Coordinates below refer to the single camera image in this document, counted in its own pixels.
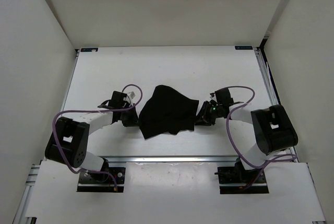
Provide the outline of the black skirt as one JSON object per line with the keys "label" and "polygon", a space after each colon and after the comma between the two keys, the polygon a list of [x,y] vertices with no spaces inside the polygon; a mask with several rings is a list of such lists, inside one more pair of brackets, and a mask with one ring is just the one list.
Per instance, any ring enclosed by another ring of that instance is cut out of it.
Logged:
{"label": "black skirt", "polygon": [[193,131],[199,101],[190,99],[172,87],[158,85],[139,114],[144,139],[160,134]]}

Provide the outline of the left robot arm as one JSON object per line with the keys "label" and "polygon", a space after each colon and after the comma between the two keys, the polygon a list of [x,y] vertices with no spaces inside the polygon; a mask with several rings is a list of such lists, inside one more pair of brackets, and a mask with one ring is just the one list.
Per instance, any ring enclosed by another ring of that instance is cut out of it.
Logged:
{"label": "left robot arm", "polygon": [[116,122],[114,114],[133,113],[135,107],[111,110],[66,110],[53,119],[45,157],[68,166],[71,172],[86,170],[97,182],[109,178],[103,158],[87,151],[89,135]]}

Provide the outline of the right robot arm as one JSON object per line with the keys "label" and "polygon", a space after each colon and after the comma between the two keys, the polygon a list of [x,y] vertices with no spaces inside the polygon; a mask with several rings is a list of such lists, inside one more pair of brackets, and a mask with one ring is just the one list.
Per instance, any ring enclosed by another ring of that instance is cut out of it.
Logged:
{"label": "right robot arm", "polygon": [[[269,163],[280,161],[285,151],[298,144],[297,133],[281,105],[274,105],[266,109],[252,109],[247,102],[233,104],[217,103],[214,100],[203,103],[196,125],[212,126],[216,119],[226,119],[226,132],[229,141],[238,154],[241,165],[234,169],[234,175],[240,182],[248,181],[254,174],[253,169],[262,169]],[[255,144],[242,153],[233,140],[230,122],[240,121],[251,124],[255,135]]]}

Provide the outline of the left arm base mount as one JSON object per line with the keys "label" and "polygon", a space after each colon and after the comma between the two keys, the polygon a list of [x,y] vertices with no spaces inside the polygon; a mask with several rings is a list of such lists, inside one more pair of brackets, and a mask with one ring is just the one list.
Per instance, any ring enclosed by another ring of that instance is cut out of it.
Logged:
{"label": "left arm base mount", "polygon": [[81,172],[79,174],[77,192],[90,193],[122,193],[125,184],[125,167],[109,167],[109,173],[113,175],[114,181],[106,174],[92,174]]}

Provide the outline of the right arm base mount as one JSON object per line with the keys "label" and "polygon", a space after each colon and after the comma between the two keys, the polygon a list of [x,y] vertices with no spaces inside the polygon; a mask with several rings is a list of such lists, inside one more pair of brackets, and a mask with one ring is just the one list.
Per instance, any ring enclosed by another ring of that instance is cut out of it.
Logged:
{"label": "right arm base mount", "polygon": [[244,170],[234,167],[217,167],[221,195],[268,194],[266,176],[261,169]]}

